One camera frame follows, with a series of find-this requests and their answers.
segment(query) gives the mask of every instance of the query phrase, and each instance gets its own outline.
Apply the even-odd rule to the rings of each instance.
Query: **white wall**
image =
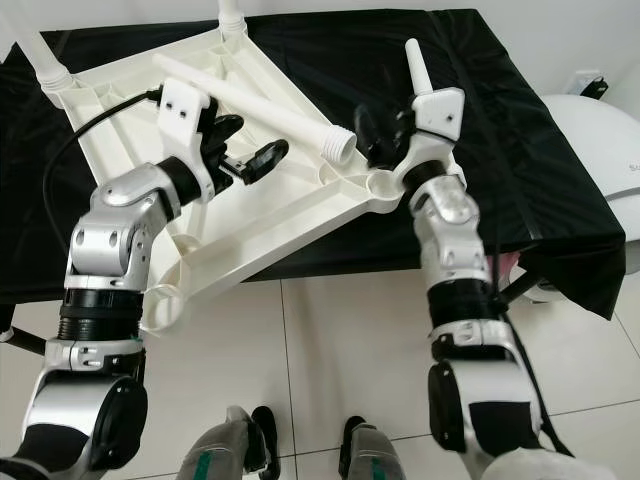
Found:
[[[23,1],[41,30],[217,16],[216,0],[4,1]],[[560,92],[571,73],[579,69],[600,69],[607,80],[615,82],[640,61],[638,0],[241,0],[240,4],[247,15],[364,8],[476,8],[540,94]],[[10,42],[2,27],[0,23],[0,55]]]

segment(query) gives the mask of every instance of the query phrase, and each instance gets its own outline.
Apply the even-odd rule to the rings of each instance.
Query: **white plastic tube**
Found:
[[[356,136],[345,128],[294,113],[165,55],[155,54],[153,62],[167,74],[201,88],[237,113],[250,116],[293,140],[313,147],[325,160],[344,165],[355,150]]]
[[[56,104],[57,98],[52,98],[55,95],[51,94],[71,87],[73,78],[69,70],[58,62],[40,32],[29,22],[21,4],[16,0],[0,0],[0,9],[18,45],[35,70],[42,90]]]
[[[237,0],[218,0],[218,8],[220,30],[222,30],[224,37],[242,33],[247,29],[244,15],[238,8]]]
[[[427,71],[427,66],[424,64],[424,58],[422,57],[418,41],[415,38],[407,40],[407,43],[404,44],[404,49],[407,52],[407,60],[409,61],[413,92],[416,95],[433,92],[429,72]]]

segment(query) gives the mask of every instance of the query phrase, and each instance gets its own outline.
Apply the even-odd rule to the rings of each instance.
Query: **black plastic sheet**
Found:
[[[624,275],[624,232],[549,112],[475,10],[373,10],[247,19],[249,35],[334,123],[353,129],[365,103],[408,105],[404,42],[418,39],[434,88],[465,90],[454,154],[482,214],[488,252],[522,250],[521,263],[584,308],[610,318]],[[51,33],[71,72],[176,41],[216,22]],[[42,169],[71,128],[50,105],[17,47],[0,67],[0,301],[59,298],[65,257],[40,195]],[[54,180],[70,234],[94,187],[79,147]],[[417,268],[406,200],[365,214],[272,265],[255,279]]]

